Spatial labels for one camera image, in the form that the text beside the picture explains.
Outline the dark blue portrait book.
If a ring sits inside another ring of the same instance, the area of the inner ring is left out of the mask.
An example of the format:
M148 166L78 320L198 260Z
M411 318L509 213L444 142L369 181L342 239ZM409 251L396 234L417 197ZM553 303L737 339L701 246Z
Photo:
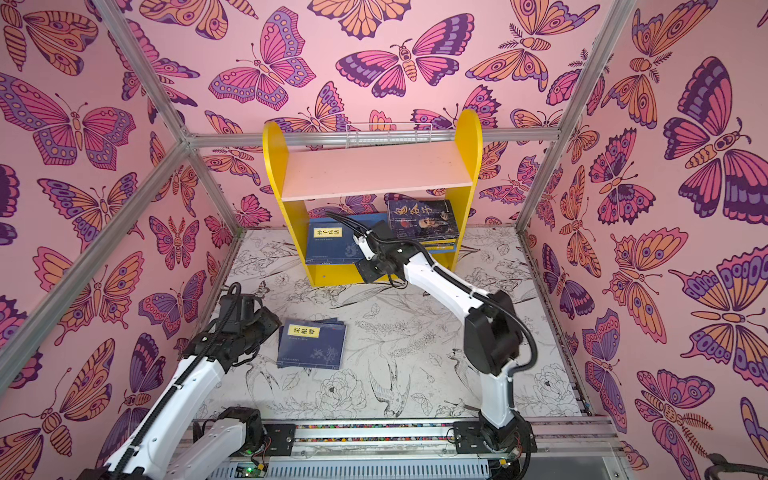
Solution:
M447 200L391 200L387 208L390 230L398 239L441 242L459 236L453 207Z

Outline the navy book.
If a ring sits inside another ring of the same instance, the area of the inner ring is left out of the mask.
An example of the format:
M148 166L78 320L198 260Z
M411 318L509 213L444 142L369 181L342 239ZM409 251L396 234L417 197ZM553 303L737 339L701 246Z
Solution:
M336 318L288 320L279 330L277 367L339 370L346 330Z
M350 228L330 218L310 220L305 255L307 265L348 265L363 258Z

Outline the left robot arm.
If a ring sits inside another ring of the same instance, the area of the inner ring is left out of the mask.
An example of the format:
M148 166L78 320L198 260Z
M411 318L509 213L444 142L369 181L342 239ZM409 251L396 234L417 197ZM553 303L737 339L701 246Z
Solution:
M184 453L177 447L197 411L231 369L256 358L281 326L254 294L230 285L219 299L218 317L190 341L161 397L136 430L100 467L81 479L206 479L235 453L262 453L266 430L256 408L227 407L211 429Z

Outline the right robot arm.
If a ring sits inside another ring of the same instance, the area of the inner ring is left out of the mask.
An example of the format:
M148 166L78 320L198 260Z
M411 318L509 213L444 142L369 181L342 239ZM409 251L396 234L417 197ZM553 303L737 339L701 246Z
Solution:
M356 268L366 283L397 277L428 293L463 325L463 353L479 373L479 434L492 452L533 451L530 423L515 405L514 376L532 369L538 347L510 296L473 286L442 266L422 244L390 235L385 222L345 222L363 258Z

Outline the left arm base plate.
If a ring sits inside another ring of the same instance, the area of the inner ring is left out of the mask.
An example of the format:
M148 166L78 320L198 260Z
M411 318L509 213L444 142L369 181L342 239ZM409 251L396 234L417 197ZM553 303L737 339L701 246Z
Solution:
M295 444L297 425L294 423L267 423L264 426L263 445L260 455L264 457L289 457Z

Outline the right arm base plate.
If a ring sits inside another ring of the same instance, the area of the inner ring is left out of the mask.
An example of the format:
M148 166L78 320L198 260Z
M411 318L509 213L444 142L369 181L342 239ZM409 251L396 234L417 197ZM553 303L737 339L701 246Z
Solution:
M513 419L501 428L484 419L457 421L452 425L452 434L459 454L518 455L538 451L532 426L525 420Z

